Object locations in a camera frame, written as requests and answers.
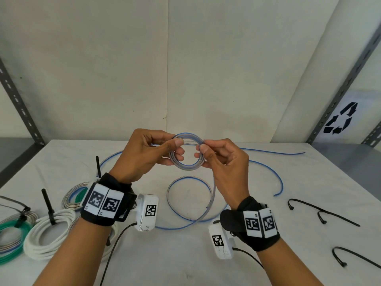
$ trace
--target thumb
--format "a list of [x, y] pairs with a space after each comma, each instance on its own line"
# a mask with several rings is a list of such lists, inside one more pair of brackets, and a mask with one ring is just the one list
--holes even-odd
[[169, 154], [171, 151], [175, 151], [179, 146], [182, 146], [183, 144], [184, 140], [181, 138], [170, 139], [162, 145], [157, 146], [156, 152], [159, 154], [159, 156], [164, 156]]
[[222, 163], [218, 160], [214, 150], [212, 150], [206, 144], [200, 145], [200, 151], [203, 153], [208, 163], [210, 163], [210, 165], [212, 166], [212, 169], [215, 168], [216, 166], [222, 165]]

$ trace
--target wrist strap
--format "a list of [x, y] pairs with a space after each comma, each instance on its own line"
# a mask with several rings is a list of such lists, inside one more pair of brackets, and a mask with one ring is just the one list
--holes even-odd
[[241, 241], [259, 252], [274, 245], [280, 235], [271, 209], [247, 197], [237, 211], [224, 210], [220, 215], [221, 225]]
[[131, 184], [121, 184], [106, 173], [88, 189], [82, 202], [81, 217], [93, 224], [112, 226], [115, 221], [126, 220], [135, 199]]

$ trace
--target table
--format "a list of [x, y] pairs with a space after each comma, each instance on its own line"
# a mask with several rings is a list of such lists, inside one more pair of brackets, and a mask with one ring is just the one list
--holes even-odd
[[[39, 215], [47, 214], [41, 188], [46, 188], [54, 209], [61, 207], [64, 194], [74, 185], [92, 180], [96, 173], [95, 156], [100, 160], [124, 148], [125, 141], [52, 140], [5, 186], [0, 194], [31, 206]], [[381, 271], [371, 264], [343, 251], [338, 256], [348, 263], [342, 268], [331, 254], [334, 246], [346, 247], [381, 263], [381, 202], [343, 173], [308, 144], [238, 143], [240, 147], [295, 153], [298, 156], [248, 152], [250, 159], [273, 168], [283, 179], [284, 192], [274, 174], [257, 164], [250, 164], [250, 193], [267, 203], [274, 211], [283, 239], [325, 285], [379, 285]], [[192, 146], [184, 146], [187, 154]], [[111, 169], [116, 158], [107, 162], [103, 172]], [[186, 221], [176, 216], [166, 202], [166, 189], [171, 181], [194, 175], [213, 184], [212, 172], [205, 168], [184, 172], [176, 167], [156, 165], [133, 184], [136, 193], [159, 197], [157, 225], [183, 226]], [[184, 214], [197, 217], [205, 210], [209, 196], [197, 181], [179, 182], [170, 195], [173, 205]], [[361, 225], [351, 225], [325, 214], [323, 225], [317, 210], [294, 202], [290, 211], [287, 200], [301, 199], [335, 212]], [[219, 194], [208, 214], [217, 214], [224, 207]], [[0, 217], [14, 212], [0, 207]], [[129, 215], [121, 227], [134, 222]], [[237, 247], [255, 252], [240, 240]], [[1, 284], [31, 285], [47, 261], [33, 261], [22, 254], [0, 267]], [[95, 285], [106, 263], [98, 271]], [[264, 270], [249, 256], [236, 252], [232, 260], [219, 260], [208, 236], [208, 223], [193, 225], [181, 231], [155, 229], [138, 232], [131, 228], [120, 240], [107, 270], [106, 285], [270, 285]]]

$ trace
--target white device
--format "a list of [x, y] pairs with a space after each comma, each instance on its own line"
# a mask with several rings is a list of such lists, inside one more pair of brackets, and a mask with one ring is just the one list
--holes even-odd
[[138, 231], [149, 231], [155, 228], [159, 198], [152, 194], [140, 194], [136, 199], [135, 228]]
[[233, 236], [223, 229], [218, 219], [214, 219], [208, 229], [217, 257], [223, 260], [233, 258], [233, 247], [236, 246]]

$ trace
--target recycling symbol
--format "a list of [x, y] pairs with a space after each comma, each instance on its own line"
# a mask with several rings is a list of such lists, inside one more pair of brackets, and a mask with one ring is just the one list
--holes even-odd
[[324, 127], [323, 132], [324, 133], [331, 133], [332, 132], [332, 134], [335, 134], [335, 133], [339, 134], [344, 129], [346, 129], [348, 127], [348, 125], [350, 124], [351, 120], [352, 120], [352, 115], [356, 112], [357, 105], [358, 105], [357, 102], [350, 102], [346, 107], [344, 107], [340, 111], [340, 115], [343, 115], [344, 113], [349, 111], [347, 113], [348, 118], [345, 120], [345, 123], [344, 123], [343, 127], [338, 126], [338, 127], [335, 128], [334, 126], [331, 126], [331, 125], [333, 125], [336, 122], [337, 118], [339, 117], [339, 115], [335, 115], [335, 116], [332, 117], [332, 119], [330, 121], [327, 122], [327, 124]]

